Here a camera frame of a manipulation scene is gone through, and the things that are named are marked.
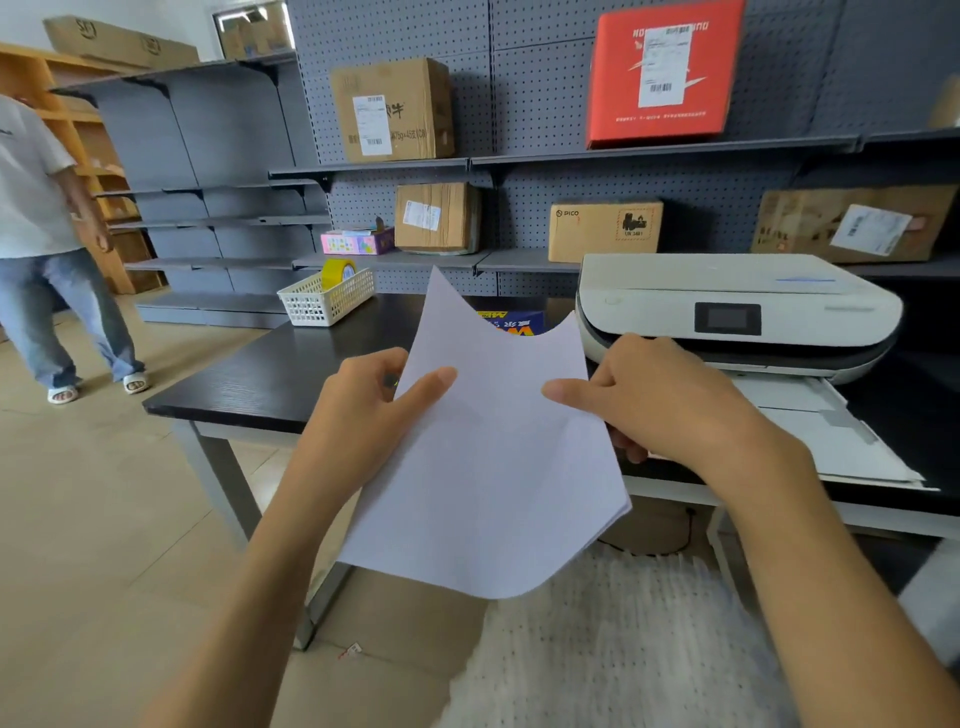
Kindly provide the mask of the white knitted garment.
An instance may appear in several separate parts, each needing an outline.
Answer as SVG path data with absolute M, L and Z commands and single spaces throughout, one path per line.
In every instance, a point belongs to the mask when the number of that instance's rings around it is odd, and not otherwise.
M 492 601 L 433 728 L 799 728 L 762 621 L 682 555 L 595 544 Z

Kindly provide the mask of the blue paper packet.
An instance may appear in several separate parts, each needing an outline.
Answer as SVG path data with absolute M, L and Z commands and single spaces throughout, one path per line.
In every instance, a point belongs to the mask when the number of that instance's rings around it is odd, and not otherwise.
M 548 330 L 544 310 L 486 310 L 477 314 L 499 331 L 520 336 L 537 336 Z

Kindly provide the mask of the taped cardboard box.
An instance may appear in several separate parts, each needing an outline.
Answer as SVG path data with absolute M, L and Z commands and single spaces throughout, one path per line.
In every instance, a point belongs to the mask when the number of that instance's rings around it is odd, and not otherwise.
M 481 247 L 482 196 L 467 182 L 395 189 L 394 246 L 432 256 L 465 256 Z

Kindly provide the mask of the grey pegboard shelf unit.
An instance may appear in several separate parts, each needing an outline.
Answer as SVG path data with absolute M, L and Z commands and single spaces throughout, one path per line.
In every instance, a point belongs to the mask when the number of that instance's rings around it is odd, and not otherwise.
M 763 195 L 960 181 L 960 140 L 917 137 L 960 74 L 960 0 L 747 0 L 719 151 L 576 160 L 596 25 L 674 0 L 287 0 L 322 166 L 346 161 L 330 71 L 431 58 L 456 157 L 484 188 L 484 247 L 546 249 L 556 201 L 664 201 L 661 249 L 745 253 Z

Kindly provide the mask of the grey metal shelf unit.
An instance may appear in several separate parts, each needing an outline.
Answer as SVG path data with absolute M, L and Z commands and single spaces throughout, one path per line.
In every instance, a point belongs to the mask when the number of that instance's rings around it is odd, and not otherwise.
M 117 162 L 91 160 L 123 265 L 153 323 L 273 329 L 278 291 L 309 275 L 332 228 L 294 52 L 164 71 L 61 80 L 90 105 Z

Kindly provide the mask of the white plastic mesh basket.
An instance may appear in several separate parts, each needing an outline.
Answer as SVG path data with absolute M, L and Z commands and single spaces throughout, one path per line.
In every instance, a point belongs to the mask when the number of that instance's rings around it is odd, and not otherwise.
M 320 273 L 276 292 L 290 323 L 306 329 L 326 329 L 339 323 L 375 294 L 376 276 L 371 268 L 357 269 L 353 277 L 326 292 L 321 290 Z

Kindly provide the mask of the wooden shelf unit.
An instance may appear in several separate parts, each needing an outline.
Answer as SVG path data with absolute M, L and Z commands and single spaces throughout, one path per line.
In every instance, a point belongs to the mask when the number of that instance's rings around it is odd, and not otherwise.
M 93 103 L 55 94 L 55 88 L 121 75 L 127 68 L 102 61 L 0 42 L 0 93 L 32 108 L 77 162 L 77 173 L 108 224 L 137 222 L 131 198 L 107 197 L 129 189 L 119 155 Z M 90 250 L 112 293 L 135 295 L 167 285 L 155 270 L 133 270 L 127 264 L 154 259 L 154 249 L 138 229 L 122 229 L 112 237 L 113 250 L 103 252 L 76 213 L 76 234 Z

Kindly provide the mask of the person's right forearm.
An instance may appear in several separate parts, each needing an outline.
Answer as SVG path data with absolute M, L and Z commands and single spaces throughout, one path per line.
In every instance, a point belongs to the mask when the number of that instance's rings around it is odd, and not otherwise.
M 738 532 L 803 728 L 960 728 L 960 686 L 781 431 L 696 472 Z

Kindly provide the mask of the white and black printer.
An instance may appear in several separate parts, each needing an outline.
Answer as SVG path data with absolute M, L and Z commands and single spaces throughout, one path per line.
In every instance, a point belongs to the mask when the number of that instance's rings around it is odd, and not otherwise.
M 575 314 L 595 363 L 636 334 L 728 372 L 843 384 L 893 348 L 905 304 L 804 253 L 588 253 Z

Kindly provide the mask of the white paper sheets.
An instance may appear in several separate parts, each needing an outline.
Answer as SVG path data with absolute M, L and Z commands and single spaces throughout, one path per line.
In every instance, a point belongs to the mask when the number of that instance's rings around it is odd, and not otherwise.
M 434 268 L 397 393 L 458 377 L 362 489 L 338 561 L 490 601 L 557 574 L 632 508 L 606 424 L 542 395 L 586 364 L 575 315 L 502 332 Z

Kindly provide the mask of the black table with grey frame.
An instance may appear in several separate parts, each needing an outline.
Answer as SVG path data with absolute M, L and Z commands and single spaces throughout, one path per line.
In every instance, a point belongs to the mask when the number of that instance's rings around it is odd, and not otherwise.
M 233 440 L 275 448 L 297 443 L 325 379 L 341 359 L 409 347 L 424 297 L 380 294 L 330 329 L 290 323 L 145 400 L 168 418 L 213 509 L 240 549 L 261 510 Z M 899 596 L 937 655 L 960 656 L 960 348 L 916 349 L 907 333 L 858 381 L 842 386 L 851 412 L 932 486 L 931 490 L 824 486 L 850 527 L 942 539 Z

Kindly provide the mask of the small cardboard box black print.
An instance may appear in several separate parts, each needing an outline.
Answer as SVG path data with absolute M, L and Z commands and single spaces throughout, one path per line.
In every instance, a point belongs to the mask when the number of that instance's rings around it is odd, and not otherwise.
M 659 247 L 662 200 L 555 202 L 547 260 L 579 264 L 587 254 L 649 254 Z

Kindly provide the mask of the plain cardboard box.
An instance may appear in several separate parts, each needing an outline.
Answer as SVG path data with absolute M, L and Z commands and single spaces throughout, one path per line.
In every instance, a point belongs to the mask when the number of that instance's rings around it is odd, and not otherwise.
M 944 81 L 934 103 L 927 127 L 931 130 L 960 129 L 960 72 Z

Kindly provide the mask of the white printer paper tray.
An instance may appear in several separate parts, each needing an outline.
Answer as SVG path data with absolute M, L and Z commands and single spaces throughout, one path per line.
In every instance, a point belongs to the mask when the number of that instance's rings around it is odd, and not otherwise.
M 848 409 L 826 379 L 759 371 L 725 375 L 771 422 L 808 447 L 822 480 L 937 491 Z

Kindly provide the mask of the person's left hand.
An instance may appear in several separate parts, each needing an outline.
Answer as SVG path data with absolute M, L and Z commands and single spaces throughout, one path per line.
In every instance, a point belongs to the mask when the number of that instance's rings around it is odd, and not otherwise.
M 347 358 L 323 384 L 289 466 L 317 503 L 344 505 L 426 416 L 410 429 L 392 426 L 392 402 L 406 390 L 397 394 L 388 383 L 408 358 L 401 347 Z

